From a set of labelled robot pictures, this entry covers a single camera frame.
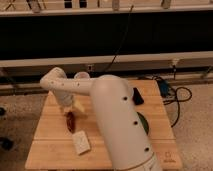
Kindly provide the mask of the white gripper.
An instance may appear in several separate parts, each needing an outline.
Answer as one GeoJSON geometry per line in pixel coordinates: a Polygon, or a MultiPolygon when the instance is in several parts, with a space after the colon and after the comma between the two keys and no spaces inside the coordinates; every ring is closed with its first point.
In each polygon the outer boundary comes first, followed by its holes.
{"type": "Polygon", "coordinates": [[[60,106],[60,110],[66,113],[71,110],[73,105],[73,96],[71,94],[60,96],[57,98],[57,102],[60,106]]]}

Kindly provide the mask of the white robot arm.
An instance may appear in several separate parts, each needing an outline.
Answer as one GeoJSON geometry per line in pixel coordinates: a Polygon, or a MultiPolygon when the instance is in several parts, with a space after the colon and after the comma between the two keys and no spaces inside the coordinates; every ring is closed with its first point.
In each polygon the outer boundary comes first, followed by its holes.
{"type": "Polygon", "coordinates": [[[91,99],[99,131],[115,171],[163,171],[133,102],[133,87],[115,75],[68,78],[55,67],[40,80],[65,105],[69,94],[91,99]]]}

